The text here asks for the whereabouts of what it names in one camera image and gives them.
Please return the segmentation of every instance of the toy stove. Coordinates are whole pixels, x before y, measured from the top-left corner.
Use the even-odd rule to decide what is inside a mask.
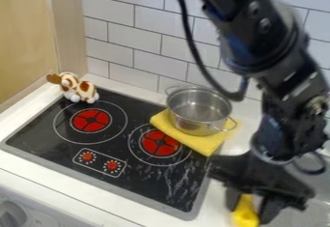
[[[163,106],[98,90],[89,105],[57,100],[14,133],[5,151],[122,197],[193,219],[207,159],[149,124]]]

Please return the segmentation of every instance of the plush toy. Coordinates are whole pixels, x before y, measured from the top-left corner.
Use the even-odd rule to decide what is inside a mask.
[[[84,100],[87,103],[92,104],[99,99],[96,86],[88,81],[80,82],[77,75],[74,73],[63,72],[59,75],[49,74],[47,76],[47,81],[60,85],[66,99],[73,102]]]

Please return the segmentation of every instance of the metal pot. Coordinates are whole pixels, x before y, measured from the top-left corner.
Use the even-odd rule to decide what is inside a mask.
[[[166,93],[170,121],[184,133],[209,136],[237,126],[237,122],[230,117],[233,110],[231,103],[214,90],[203,87],[170,87]],[[231,118],[234,126],[223,129],[228,118]]]

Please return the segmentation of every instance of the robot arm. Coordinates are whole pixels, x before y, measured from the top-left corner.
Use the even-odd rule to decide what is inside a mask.
[[[329,87],[307,51],[309,37],[283,3],[202,1],[203,10],[220,32],[225,63],[243,80],[236,93],[219,86],[207,74],[188,25],[183,25],[203,75],[231,100],[244,98],[247,78],[256,80],[263,90],[262,120],[251,140],[251,151],[242,156],[213,157],[209,175],[228,187],[231,210],[241,193],[263,196],[261,223],[268,223],[285,207],[304,210],[314,191],[290,175],[284,165],[322,148],[327,140],[323,130],[329,101]],[[179,3],[184,24],[187,11],[184,0]]]

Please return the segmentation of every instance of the control panel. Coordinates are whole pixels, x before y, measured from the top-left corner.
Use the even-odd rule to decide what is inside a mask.
[[[87,148],[82,149],[72,161],[113,178],[118,178],[126,168],[125,161]]]

